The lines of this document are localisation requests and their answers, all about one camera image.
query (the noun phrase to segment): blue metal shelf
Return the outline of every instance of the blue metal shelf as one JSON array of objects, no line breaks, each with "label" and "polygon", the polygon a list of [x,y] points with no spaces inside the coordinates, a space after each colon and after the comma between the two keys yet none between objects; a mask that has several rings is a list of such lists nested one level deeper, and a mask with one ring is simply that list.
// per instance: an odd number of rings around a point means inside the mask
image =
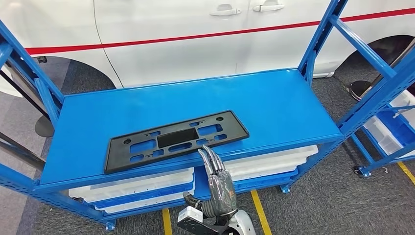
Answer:
[{"label": "blue metal shelf", "polygon": [[[187,154],[110,175],[103,174],[110,138],[223,110],[233,110],[250,138],[215,147],[224,161],[320,144],[296,172],[235,183],[237,192],[280,185],[283,192],[362,127],[399,93],[415,82],[415,50],[391,68],[340,19],[347,0],[331,0],[296,69],[157,84],[131,89],[67,95],[56,88],[25,49],[0,22],[0,65],[5,62],[37,89],[55,128],[47,163],[39,181],[0,164],[0,185],[101,224],[115,219],[178,206],[183,200],[139,210],[103,214],[58,191],[86,185],[196,167],[195,196],[209,197],[206,174],[198,154]],[[334,124],[311,90],[314,61],[336,28],[385,77],[341,120]],[[405,148],[360,167],[364,175],[415,149]]]},{"label": "blue metal shelf", "polygon": [[110,138],[229,109],[250,137],[214,147],[224,161],[343,137],[297,69],[68,95],[35,189],[54,191],[201,166],[198,153],[191,153],[103,172]]}]

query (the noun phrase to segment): white storage bin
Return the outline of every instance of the white storage bin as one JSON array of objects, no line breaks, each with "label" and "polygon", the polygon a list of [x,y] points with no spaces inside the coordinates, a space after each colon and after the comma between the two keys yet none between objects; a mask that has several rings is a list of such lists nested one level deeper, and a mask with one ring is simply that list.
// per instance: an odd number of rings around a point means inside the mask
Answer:
[{"label": "white storage bin", "polygon": [[[392,132],[383,124],[383,122],[378,117],[373,116],[363,125],[363,127],[372,134],[372,136],[378,142],[379,146],[387,155],[390,155],[403,148],[401,143],[395,138],[395,136],[393,136]],[[415,150],[399,158],[404,158],[413,154],[415,154]]]},{"label": "white storage bin", "polygon": [[[195,182],[193,182],[193,189],[189,190],[188,192],[190,192],[191,194],[194,194],[194,190],[195,190]],[[169,194],[169,195],[165,195],[161,197],[149,198],[149,199],[135,201],[135,202],[129,202],[129,203],[120,204],[120,205],[116,205],[112,207],[105,207],[105,208],[95,207],[95,209],[100,210],[100,211],[105,211],[106,213],[110,214],[110,213],[122,212],[126,210],[140,208],[140,207],[155,205],[158,203],[174,201],[177,199],[183,199],[183,192]]]},{"label": "white storage bin", "polygon": [[[395,99],[390,102],[392,107],[403,107],[408,105],[415,105],[415,97],[407,90],[404,90]],[[402,112],[400,115],[406,118],[411,127],[415,128],[415,109],[410,109]]]},{"label": "white storage bin", "polygon": [[193,181],[194,168],[146,175],[98,185],[69,189],[70,197],[81,197],[86,202],[96,202],[144,191],[171,187]]},{"label": "white storage bin", "polygon": [[318,153],[316,145],[224,162],[234,181],[293,171]]}]

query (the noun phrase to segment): car body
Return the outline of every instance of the car body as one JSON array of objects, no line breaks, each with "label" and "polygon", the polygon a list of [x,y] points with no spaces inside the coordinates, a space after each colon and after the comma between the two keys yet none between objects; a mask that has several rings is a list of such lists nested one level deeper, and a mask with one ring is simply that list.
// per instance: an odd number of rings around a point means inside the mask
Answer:
[{"label": "car body", "polygon": [[[296,67],[329,0],[2,0],[0,19],[33,56],[96,68],[133,87]],[[365,42],[415,36],[415,1],[349,0]],[[331,76],[355,48],[338,32],[317,57]],[[0,91],[13,89],[0,80]]]}]

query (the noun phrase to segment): shelf foot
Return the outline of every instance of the shelf foot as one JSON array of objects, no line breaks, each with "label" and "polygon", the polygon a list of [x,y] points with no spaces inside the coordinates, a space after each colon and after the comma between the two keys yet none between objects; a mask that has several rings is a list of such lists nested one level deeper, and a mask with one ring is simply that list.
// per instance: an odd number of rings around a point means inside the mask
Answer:
[{"label": "shelf foot", "polygon": [[288,187],[287,185],[280,185],[279,187],[280,187],[282,193],[289,193],[290,192],[290,187]]},{"label": "shelf foot", "polygon": [[105,231],[113,231],[115,229],[115,220],[110,220],[105,225]]},{"label": "shelf foot", "polygon": [[372,175],[369,171],[366,170],[365,166],[355,166],[353,167],[353,172],[363,178],[368,178]]}]

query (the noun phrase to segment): robotic hand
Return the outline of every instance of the robotic hand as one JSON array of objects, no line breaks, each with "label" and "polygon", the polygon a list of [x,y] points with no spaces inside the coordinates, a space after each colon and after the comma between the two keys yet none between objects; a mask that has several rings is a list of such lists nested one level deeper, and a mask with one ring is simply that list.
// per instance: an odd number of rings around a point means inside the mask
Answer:
[{"label": "robotic hand", "polygon": [[[249,215],[237,207],[231,175],[219,155],[205,145],[198,152],[205,164],[211,198],[201,201],[184,192],[184,200],[190,207],[179,213],[178,226],[196,235],[255,235]],[[204,224],[206,217],[216,217],[216,223]]]}]

